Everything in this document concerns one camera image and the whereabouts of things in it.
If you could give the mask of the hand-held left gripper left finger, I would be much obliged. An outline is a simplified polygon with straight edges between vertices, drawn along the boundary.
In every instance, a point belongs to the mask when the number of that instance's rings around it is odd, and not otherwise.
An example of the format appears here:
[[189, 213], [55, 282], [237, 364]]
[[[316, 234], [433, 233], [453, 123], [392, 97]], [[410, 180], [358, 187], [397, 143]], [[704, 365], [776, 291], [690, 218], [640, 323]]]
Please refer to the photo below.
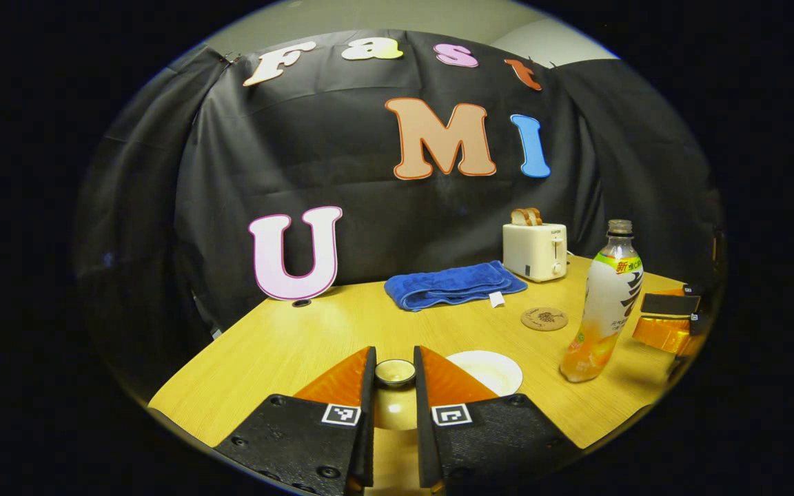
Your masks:
[[365, 347], [293, 395], [271, 393], [215, 452], [299, 495], [362, 495], [373, 484], [377, 351]]

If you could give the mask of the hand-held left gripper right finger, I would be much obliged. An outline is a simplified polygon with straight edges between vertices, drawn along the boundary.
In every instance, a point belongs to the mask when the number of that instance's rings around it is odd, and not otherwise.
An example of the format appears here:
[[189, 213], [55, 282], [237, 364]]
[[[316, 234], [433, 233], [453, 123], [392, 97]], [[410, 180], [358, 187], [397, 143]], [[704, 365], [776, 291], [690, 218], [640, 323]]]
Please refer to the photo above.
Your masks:
[[419, 481], [433, 493], [509, 493], [582, 457], [524, 393], [498, 395], [424, 346], [414, 349]]

